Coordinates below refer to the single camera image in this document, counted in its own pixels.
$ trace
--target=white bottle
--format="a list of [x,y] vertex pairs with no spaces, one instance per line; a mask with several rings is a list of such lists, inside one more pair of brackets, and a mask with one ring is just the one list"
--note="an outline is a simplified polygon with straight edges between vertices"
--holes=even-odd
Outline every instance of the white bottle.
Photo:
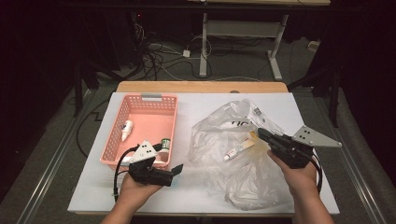
[[125,141],[125,139],[129,136],[129,134],[132,131],[132,127],[134,126],[134,123],[131,122],[130,120],[126,120],[124,125],[122,125],[122,137],[121,141]]

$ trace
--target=hand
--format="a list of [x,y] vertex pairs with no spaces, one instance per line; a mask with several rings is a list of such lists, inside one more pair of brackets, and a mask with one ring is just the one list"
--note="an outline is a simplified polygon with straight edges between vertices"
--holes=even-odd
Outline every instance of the hand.
[[122,180],[120,196],[102,223],[130,223],[134,213],[162,187],[136,183],[127,173]]
[[267,153],[282,170],[293,198],[318,197],[317,169],[311,162],[305,168],[291,169],[271,150],[268,150]]

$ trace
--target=gray carpet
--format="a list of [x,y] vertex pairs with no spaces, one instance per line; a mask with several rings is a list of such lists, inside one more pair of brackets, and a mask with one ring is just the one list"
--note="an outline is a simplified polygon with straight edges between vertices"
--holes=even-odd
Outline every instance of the gray carpet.
[[[281,44],[277,60],[285,83],[288,84],[304,76],[314,56],[314,53],[306,50],[307,43],[302,39],[292,44]],[[228,81],[253,79],[274,81],[266,57],[262,53],[263,49],[271,48],[271,44],[271,41],[264,40],[258,47],[245,47],[222,57],[216,54],[225,52],[227,48],[217,48],[209,57],[212,69],[210,80],[227,78],[225,80]],[[172,48],[179,52],[183,50],[176,45]],[[172,60],[175,56],[164,54],[163,57]],[[198,62],[193,60],[189,62],[192,63],[194,73],[198,74]],[[197,80],[191,75],[191,66],[187,63],[176,64],[166,70],[167,72],[162,70],[158,74],[158,80]],[[128,71],[129,69],[125,68],[120,73],[125,74]],[[99,223],[102,220],[103,216],[83,216],[66,211],[85,163],[85,158],[78,150],[76,127],[88,115],[78,136],[81,148],[85,153],[89,153],[100,127],[100,119],[106,111],[106,104],[95,109],[98,113],[90,114],[90,112],[107,99],[117,87],[117,82],[108,77],[104,75],[98,77],[100,87],[97,91],[88,91],[80,117],[73,119],[74,93],[71,91],[57,114],[48,123],[45,134],[0,204],[0,223],[17,223],[22,214],[28,217],[23,219],[26,223]],[[304,88],[298,88],[293,93],[305,124],[337,138],[345,145],[342,149],[318,149],[321,163],[341,211],[340,215],[333,217],[336,223],[394,223],[395,188],[365,143],[348,110],[343,93],[340,92],[339,97],[338,129],[334,129],[327,118],[327,99],[314,98],[310,90]],[[72,137],[64,139],[66,133],[71,133]],[[35,188],[42,175],[46,173],[49,164],[54,162],[53,155],[58,155],[60,147],[64,147],[65,151],[55,158],[60,162],[58,162],[59,166],[52,169],[54,177],[45,185],[48,188],[41,193],[43,197],[35,201],[36,210],[29,210],[32,214],[28,216],[23,210],[35,193]]]

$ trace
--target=plastic bag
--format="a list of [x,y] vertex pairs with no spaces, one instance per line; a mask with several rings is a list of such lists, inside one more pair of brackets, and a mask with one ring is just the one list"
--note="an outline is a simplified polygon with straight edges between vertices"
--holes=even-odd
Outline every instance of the plastic bag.
[[[267,155],[268,145],[250,135],[258,127],[283,133],[249,100],[230,102],[192,127],[189,161],[203,169],[203,178],[213,192],[223,192],[225,201],[241,210],[291,201],[283,174]],[[254,146],[223,160],[247,138]]]

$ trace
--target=pink plastic basket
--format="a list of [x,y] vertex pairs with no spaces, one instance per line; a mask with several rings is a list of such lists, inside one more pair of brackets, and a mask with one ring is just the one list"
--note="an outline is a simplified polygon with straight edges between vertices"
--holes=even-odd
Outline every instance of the pink plastic basket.
[[[166,168],[172,154],[172,143],[177,114],[177,96],[160,93],[126,93],[120,104],[119,112],[114,121],[111,133],[107,138],[106,147],[100,161],[116,169],[117,163],[127,149],[136,147],[144,140],[152,145],[161,143],[162,139],[170,139],[169,153],[157,156],[154,166]],[[121,141],[121,129],[126,120],[134,123],[131,133],[125,141]]]

